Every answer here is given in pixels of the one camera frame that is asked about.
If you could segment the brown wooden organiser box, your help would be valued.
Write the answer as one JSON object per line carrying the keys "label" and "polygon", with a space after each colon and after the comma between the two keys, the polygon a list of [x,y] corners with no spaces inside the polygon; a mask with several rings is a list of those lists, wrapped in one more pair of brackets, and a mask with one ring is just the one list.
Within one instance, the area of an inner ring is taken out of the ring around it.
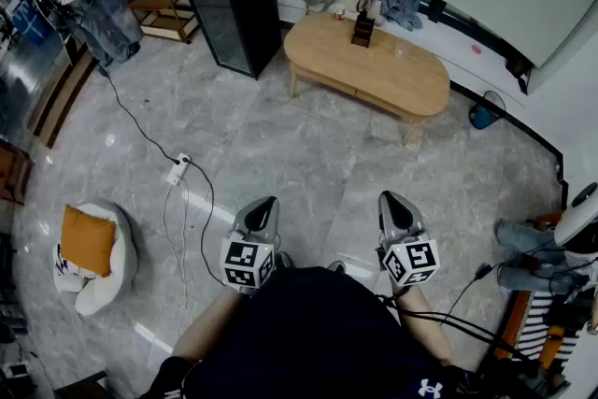
{"label": "brown wooden organiser box", "polygon": [[351,39],[353,45],[368,48],[373,34],[375,21],[367,17],[365,10],[357,16],[354,24],[354,31]]}

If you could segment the white beanbag seat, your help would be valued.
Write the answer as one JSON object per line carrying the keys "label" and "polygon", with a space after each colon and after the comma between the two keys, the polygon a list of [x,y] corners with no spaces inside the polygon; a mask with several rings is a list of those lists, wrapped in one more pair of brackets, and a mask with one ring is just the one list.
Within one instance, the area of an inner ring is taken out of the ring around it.
{"label": "white beanbag seat", "polygon": [[57,291],[67,307],[83,317],[90,317],[112,306],[130,290],[137,269],[137,255],[130,222],[117,205],[105,200],[94,200],[80,203],[74,208],[116,223],[110,274],[104,278],[97,275],[79,293]]}

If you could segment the wooden coffee table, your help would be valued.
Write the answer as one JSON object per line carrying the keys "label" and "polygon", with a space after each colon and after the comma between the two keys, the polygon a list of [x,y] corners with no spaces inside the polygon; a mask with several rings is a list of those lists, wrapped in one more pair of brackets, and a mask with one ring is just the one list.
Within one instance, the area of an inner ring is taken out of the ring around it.
{"label": "wooden coffee table", "polygon": [[449,73],[434,54],[407,40],[407,54],[396,57],[398,37],[383,30],[373,30],[368,48],[353,45],[354,24],[312,13],[292,27],[284,40],[290,97],[299,78],[331,87],[407,121],[407,142],[426,119],[447,107]]}

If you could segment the white power strip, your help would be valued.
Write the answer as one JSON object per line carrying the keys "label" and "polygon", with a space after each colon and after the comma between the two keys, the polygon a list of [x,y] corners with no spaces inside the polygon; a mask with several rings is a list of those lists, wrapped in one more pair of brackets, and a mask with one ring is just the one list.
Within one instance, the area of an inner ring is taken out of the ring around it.
{"label": "white power strip", "polygon": [[191,157],[185,153],[180,153],[167,174],[166,181],[172,186],[178,186],[190,164]]}

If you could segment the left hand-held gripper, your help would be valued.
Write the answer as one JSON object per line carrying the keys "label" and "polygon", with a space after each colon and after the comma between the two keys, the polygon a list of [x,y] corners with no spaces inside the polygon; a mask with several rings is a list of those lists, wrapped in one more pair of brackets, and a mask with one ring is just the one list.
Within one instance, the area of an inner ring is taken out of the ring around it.
{"label": "left hand-held gripper", "polygon": [[275,196],[254,200],[240,209],[222,240],[220,267],[231,287],[257,290],[275,269],[278,252],[279,201]]}

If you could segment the orange seat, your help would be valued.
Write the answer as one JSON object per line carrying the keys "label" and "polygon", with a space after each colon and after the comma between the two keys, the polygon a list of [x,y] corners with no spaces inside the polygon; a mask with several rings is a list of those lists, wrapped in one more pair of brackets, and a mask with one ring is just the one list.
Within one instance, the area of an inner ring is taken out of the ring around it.
{"label": "orange seat", "polygon": [[[561,215],[561,212],[541,215],[535,221],[523,224],[544,231],[556,226]],[[531,270],[542,266],[534,256],[517,253],[515,258],[498,267],[498,273],[502,266],[512,262],[517,262]],[[563,310],[563,303],[569,296],[553,295],[548,292],[512,292],[513,297],[509,301],[501,326],[502,338],[525,358],[539,361],[547,370],[561,372],[573,353],[578,340],[578,330],[566,329],[561,325],[547,325],[544,323],[544,316],[552,306]]]}

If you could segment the dark bag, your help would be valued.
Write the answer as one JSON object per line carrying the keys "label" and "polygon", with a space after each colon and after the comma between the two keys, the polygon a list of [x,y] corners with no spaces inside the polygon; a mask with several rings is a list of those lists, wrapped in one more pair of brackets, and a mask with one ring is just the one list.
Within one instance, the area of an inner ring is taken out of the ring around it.
{"label": "dark bag", "polygon": [[527,95],[529,80],[534,64],[527,58],[514,55],[506,58],[506,70],[517,80],[520,91]]}

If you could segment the blue crate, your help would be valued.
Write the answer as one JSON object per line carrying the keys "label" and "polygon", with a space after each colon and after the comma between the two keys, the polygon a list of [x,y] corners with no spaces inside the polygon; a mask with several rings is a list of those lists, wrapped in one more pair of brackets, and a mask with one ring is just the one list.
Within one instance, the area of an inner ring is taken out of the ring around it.
{"label": "blue crate", "polygon": [[20,1],[13,11],[11,21],[36,46],[40,46],[51,31],[50,24],[31,0]]}

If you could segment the wooden floor step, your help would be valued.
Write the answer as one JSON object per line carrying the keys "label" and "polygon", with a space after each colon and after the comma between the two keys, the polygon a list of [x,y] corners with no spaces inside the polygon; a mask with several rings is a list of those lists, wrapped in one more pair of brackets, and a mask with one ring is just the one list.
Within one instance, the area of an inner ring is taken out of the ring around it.
{"label": "wooden floor step", "polygon": [[53,148],[71,107],[96,64],[86,46],[76,53],[73,63],[65,52],[58,57],[27,122],[28,130],[46,148]]}

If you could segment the person's right forearm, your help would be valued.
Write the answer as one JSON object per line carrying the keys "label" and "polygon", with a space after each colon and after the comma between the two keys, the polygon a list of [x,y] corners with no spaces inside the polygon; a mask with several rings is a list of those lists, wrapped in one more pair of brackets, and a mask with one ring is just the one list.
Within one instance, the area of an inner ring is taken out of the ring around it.
{"label": "person's right forearm", "polygon": [[392,296],[402,325],[443,365],[453,365],[449,340],[437,322],[408,316],[411,312],[430,312],[430,306],[419,286],[409,290],[392,284]]}

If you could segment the blue clothes pile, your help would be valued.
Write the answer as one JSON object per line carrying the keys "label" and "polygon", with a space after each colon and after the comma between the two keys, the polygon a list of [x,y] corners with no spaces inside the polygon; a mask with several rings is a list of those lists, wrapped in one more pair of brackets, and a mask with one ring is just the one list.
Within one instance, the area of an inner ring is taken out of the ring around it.
{"label": "blue clothes pile", "polygon": [[423,27],[418,16],[422,0],[380,0],[380,14],[409,32]]}

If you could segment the person's left forearm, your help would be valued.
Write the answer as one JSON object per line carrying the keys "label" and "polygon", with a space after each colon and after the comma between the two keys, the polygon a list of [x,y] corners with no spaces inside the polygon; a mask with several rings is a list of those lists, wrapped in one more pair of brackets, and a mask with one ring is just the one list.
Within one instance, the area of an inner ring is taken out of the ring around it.
{"label": "person's left forearm", "polygon": [[203,361],[216,348],[245,299],[245,294],[225,287],[178,339],[171,356],[192,363]]}

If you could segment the orange cushion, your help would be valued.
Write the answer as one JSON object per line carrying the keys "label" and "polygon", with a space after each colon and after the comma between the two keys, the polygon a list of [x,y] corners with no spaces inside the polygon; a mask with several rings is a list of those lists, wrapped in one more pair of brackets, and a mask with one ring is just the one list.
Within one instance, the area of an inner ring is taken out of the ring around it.
{"label": "orange cushion", "polygon": [[110,274],[110,255],[116,223],[66,206],[61,235],[61,256],[100,277]]}

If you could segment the person's dark shirt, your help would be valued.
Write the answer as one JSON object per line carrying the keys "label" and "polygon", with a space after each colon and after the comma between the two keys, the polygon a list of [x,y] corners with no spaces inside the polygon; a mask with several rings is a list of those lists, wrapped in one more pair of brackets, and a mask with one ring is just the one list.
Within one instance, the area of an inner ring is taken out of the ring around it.
{"label": "person's dark shirt", "polygon": [[216,348],[171,355],[140,399],[465,399],[465,372],[443,366],[398,315],[346,273],[275,271],[246,294]]}

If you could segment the wooden shelf cart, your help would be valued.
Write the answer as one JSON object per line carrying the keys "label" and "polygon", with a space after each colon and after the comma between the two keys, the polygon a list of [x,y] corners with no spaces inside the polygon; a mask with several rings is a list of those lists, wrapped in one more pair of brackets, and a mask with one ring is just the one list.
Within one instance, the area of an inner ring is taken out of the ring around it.
{"label": "wooden shelf cart", "polygon": [[187,45],[199,22],[190,0],[125,0],[145,36],[174,40]]}

